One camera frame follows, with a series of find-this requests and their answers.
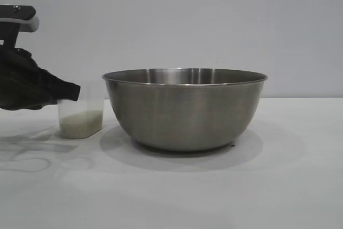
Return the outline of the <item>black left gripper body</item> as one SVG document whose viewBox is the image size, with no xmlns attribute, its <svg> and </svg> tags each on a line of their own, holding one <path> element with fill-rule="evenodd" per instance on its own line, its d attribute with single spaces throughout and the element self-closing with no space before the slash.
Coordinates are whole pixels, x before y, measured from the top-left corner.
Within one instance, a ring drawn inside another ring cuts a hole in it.
<svg viewBox="0 0 343 229">
<path fill-rule="evenodd" d="M 38 65 L 30 52 L 1 46 L 1 109 L 40 109 L 31 89 L 37 72 Z"/>
</svg>

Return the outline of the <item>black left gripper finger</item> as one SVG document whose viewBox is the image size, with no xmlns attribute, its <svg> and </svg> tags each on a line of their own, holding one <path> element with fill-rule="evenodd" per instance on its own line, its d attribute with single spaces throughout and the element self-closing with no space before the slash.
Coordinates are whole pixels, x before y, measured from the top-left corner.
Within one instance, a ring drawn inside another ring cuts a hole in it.
<svg viewBox="0 0 343 229">
<path fill-rule="evenodd" d="M 45 69 L 40 69 L 40 89 L 50 96 L 50 100 L 41 104 L 40 109 L 56 105 L 61 100 L 77 101 L 80 95 L 78 84 L 61 80 Z"/>
</svg>

